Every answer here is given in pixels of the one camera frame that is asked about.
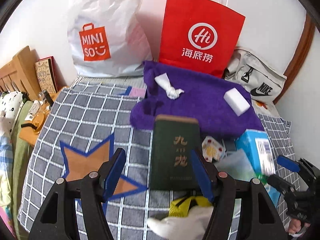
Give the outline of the person's right hand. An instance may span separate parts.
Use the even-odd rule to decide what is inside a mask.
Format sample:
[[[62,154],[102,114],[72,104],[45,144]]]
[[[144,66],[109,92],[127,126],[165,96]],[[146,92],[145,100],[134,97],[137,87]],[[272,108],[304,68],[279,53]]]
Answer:
[[[302,223],[298,219],[291,218],[287,232],[291,235],[302,235],[305,232],[304,228],[309,226],[309,223]]]

